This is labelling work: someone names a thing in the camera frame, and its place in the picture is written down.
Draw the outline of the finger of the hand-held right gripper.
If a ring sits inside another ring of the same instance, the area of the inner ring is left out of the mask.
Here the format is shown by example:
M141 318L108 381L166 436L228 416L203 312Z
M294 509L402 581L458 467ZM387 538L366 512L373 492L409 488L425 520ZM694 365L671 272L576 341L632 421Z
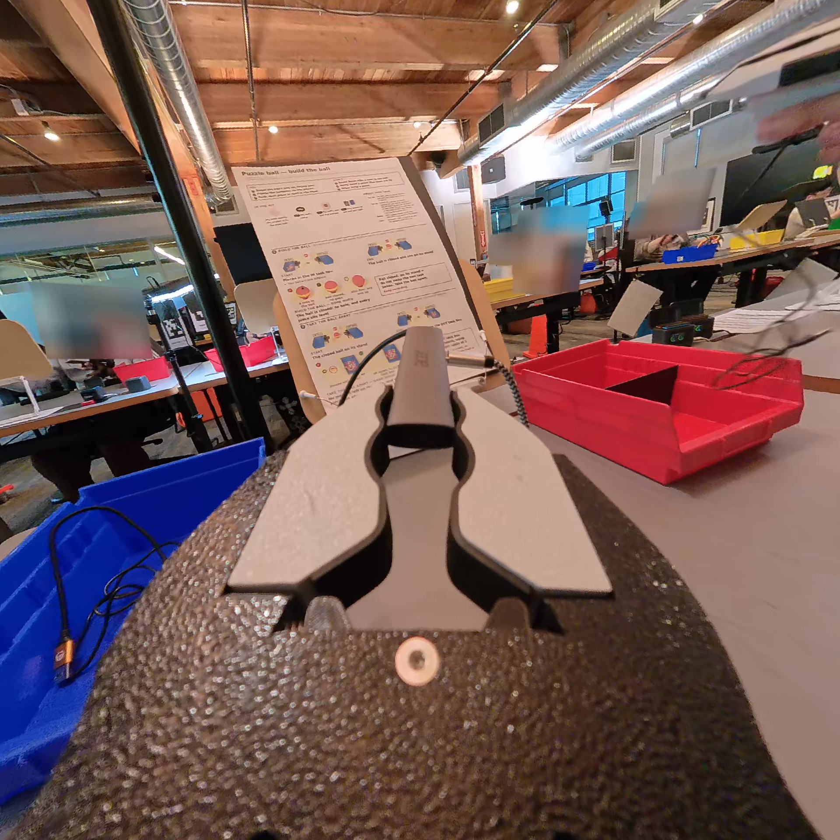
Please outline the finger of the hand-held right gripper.
M751 110L769 115L838 89L839 41L801 39L741 63L721 79L709 98L745 99Z

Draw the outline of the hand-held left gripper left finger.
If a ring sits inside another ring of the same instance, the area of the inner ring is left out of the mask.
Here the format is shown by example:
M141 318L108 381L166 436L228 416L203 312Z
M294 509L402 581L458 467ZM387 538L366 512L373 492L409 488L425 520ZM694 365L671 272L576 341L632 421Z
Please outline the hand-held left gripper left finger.
M227 592L288 595L308 606L332 596L350 607L392 567L382 477L393 389L349 399L289 447L280 473L227 579Z

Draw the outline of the dark grey usb hub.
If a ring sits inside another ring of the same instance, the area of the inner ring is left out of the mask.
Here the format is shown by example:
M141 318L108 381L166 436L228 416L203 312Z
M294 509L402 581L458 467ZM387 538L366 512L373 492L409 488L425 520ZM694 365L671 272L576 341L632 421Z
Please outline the dark grey usb hub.
M445 449L454 439L444 335L436 327L411 327L403 341L385 441L397 448Z

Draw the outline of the red plastic bin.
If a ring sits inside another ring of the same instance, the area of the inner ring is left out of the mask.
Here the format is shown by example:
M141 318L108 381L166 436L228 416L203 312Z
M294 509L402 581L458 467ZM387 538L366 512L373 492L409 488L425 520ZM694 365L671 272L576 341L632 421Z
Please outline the red plastic bin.
M115 364L113 372L125 385L128 385L130 380L141 377L153 383L168 378L172 373L172 366L166 358L157 357L152 360Z
M606 391L678 365L670 406ZM530 424L670 485L799 423L802 362L601 340L513 367Z
M277 356L277 345L271 335L240 345L238 349L247 368L255 367ZM204 355L216 372L223 372L224 367L215 349L205 350Z

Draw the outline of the person's right hand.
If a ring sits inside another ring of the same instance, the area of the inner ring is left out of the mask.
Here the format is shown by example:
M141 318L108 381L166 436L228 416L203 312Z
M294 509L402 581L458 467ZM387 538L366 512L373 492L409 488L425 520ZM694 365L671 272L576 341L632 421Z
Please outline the person's right hand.
M802 102L762 119L755 131L759 144L775 144L819 129L816 135L820 160L839 161L839 95Z

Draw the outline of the large black screen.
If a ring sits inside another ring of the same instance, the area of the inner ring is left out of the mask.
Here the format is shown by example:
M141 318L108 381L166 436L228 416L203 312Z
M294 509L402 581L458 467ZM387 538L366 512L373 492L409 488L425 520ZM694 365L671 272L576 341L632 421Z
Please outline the large black screen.
M794 205L809 196L824 196L833 207L838 195L838 162L821 158L816 132L789 143L759 147L738 159L716 165L713 182L715 223L740 223L756 207L785 201L774 220L783 221Z

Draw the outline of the open cardboard box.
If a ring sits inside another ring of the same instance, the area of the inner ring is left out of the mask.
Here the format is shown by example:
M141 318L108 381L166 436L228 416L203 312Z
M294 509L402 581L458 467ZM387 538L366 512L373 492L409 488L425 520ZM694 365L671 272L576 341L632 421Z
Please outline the open cardboard box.
M775 217L775 215L785 208L787 200L783 199L777 202L762 203L757 205L747 216L734 228L735 232L741 236L750 234L752 232L759 232L761 227L766 225Z

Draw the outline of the wooden office desk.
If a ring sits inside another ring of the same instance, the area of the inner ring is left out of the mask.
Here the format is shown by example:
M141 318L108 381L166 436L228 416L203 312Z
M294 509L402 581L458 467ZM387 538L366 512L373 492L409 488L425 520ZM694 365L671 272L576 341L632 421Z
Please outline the wooden office desk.
M715 277L736 276L736 308L760 302L760 293L771 269L793 270L804 260L837 249L838 230L827 230L811 237L782 241L776 245L741 250L725 250L710 259L689 263L663 262L630 266L623 275L637 280L676 280L693 277L698 272L715 271Z
M570 292L548 296L517 295L501 304L490 304L498 326L505 331L514 322L546 315L548 317L547 354L558 352L563 326L574 318L574 312L581 303L582 292L603 286L605 277L600 272L590 271L585 272L580 280L577 290Z
M226 385L225 373L216 371L209 361L189 364L181 368L185 385L190 393L203 392ZM111 389L104 402L67 404L33 415L22 415L2 421L1 439L14 438L22 434L35 433L49 427L67 424L86 417L111 414L129 407L169 400L175 406L178 420L186 420L182 408L182 394L174 374L163 380L153 381L147 391L130 393L125 387Z

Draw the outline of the black bin divider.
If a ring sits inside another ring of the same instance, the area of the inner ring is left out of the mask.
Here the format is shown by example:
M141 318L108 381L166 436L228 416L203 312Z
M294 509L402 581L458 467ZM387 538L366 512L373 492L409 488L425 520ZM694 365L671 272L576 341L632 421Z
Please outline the black bin divider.
M670 406L678 379L679 366L670 365L660 371L637 376L625 382L608 386L605 390L632 396L651 403Z

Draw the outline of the white paper sheets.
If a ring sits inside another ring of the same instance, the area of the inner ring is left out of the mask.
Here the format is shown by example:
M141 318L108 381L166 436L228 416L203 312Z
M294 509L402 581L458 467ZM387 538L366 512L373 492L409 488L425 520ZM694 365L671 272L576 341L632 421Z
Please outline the white paper sheets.
M780 329L804 329L823 325L838 315L838 301L815 306L789 306L782 310L741 308L719 313L712 330L729 335L758 334Z

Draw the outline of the grey card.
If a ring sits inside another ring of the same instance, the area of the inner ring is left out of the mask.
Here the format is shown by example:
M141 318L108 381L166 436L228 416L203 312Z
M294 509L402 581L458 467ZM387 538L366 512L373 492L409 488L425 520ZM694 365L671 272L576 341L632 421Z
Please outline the grey card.
M607 325L615 333L634 339L663 291L641 280L632 280L616 304Z

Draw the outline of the black charger device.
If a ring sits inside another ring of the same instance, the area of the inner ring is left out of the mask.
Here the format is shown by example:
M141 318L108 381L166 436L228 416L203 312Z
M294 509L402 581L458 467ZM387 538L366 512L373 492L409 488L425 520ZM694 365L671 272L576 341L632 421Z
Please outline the black charger device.
M706 314L661 323L652 328L651 343L690 347L699 341L710 340L714 325L715 319Z

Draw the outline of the black rectangular board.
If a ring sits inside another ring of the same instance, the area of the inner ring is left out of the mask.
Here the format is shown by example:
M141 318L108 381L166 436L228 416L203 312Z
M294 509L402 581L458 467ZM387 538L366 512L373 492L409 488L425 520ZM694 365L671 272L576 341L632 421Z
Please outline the black rectangular board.
M236 286L273 278L251 223L215 227L214 232Z

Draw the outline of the black metal pole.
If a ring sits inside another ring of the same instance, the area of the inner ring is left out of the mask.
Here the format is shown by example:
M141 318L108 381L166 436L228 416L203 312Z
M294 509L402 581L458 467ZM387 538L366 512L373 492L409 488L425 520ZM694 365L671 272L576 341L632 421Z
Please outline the black metal pole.
M227 387L241 416L240 427L247 438L262 438L267 453L272 454L276 450L275 443L217 290L213 268L204 248L203 233L176 169L129 25L119 2L88 1L87 5L132 129L161 196L175 242L185 260L187 275L203 308L206 324L224 367Z

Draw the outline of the silver ventilation duct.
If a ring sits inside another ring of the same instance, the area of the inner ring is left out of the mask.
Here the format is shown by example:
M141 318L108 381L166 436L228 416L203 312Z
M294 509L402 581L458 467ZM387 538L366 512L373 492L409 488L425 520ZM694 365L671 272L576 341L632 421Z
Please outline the silver ventilation duct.
M776 2L550 136L544 148L550 154L572 150L577 161L585 161L633 139L695 107L740 62L838 12L838 1Z
M233 205L233 187L169 4L166 1L122 1L122 7L154 67L216 201Z
M716 5L717 1L636 3L601 27L524 97L507 98L489 111L478 122L477 135L458 151L460 164L477 165L519 142L626 66L679 36Z

